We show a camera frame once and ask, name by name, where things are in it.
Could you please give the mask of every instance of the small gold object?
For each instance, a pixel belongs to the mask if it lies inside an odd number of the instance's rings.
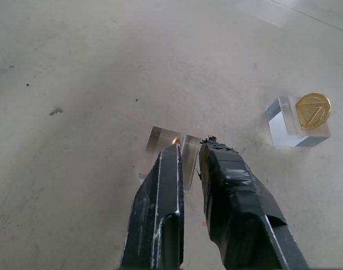
[[[306,94],[295,104],[301,129],[312,131],[320,127],[329,118],[330,100],[323,94]]]
[[[175,139],[173,139],[173,141],[172,141],[172,143],[171,143],[172,145],[175,145],[175,144],[180,144],[180,138],[178,138],[178,137],[176,137]]]

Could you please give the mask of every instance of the gold medallion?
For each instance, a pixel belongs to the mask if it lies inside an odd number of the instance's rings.
[[[329,99],[319,93],[310,93],[302,97],[295,104],[301,129],[312,131],[326,122],[330,115],[331,104]]]

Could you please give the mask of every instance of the concrete floor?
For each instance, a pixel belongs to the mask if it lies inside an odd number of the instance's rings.
[[[315,91],[332,138],[274,148],[265,110]],[[343,1],[0,0],[0,269],[117,267],[152,126],[240,151],[310,266],[343,267]],[[183,267],[223,269],[202,203],[195,179]]]

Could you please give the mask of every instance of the coin on acrylic block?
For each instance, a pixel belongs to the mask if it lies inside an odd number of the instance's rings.
[[[301,129],[312,131],[326,122],[330,115],[330,100],[323,94],[310,93],[295,104]]]

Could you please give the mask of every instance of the gray floor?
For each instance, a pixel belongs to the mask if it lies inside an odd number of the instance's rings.
[[[332,138],[274,148],[267,107],[315,91]],[[152,126],[235,147],[310,266],[343,267],[343,1],[0,0],[0,269],[117,267]],[[185,200],[183,267],[222,269]]]

